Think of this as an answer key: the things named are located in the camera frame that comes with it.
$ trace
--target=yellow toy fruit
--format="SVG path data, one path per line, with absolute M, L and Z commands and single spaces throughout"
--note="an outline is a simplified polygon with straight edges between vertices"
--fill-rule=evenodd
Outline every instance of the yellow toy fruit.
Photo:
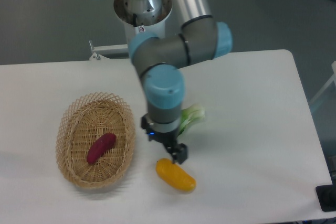
M 156 172 L 170 186 L 191 191 L 196 187 L 196 180 L 171 160 L 162 158 L 156 163 Z

